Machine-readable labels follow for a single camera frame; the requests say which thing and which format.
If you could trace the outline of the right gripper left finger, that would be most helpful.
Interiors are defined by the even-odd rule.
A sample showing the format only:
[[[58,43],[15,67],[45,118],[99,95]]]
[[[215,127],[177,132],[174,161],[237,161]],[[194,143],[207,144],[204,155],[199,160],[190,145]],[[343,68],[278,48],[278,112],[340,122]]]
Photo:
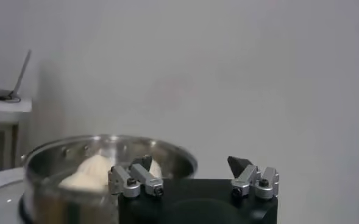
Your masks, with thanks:
[[[147,195],[162,197],[164,195],[163,180],[153,176],[147,168],[151,167],[153,159],[144,156],[134,160],[126,168],[115,165],[108,171],[108,191],[112,195],[123,194],[126,198],[137,198],[141,195],[141,187]]]

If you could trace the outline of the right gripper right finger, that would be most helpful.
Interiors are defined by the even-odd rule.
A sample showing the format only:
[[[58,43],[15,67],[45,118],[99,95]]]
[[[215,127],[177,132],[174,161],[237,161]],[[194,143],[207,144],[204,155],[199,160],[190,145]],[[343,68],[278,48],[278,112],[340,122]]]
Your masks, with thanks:
[[[248,159],[229,156],[227,158],[234,176],[231,180],[232,196],[243,198],[253,188],[255,196],[262,200],[270,200],[279,196],[279,173],[273,167],[267,167],[263,173]]]

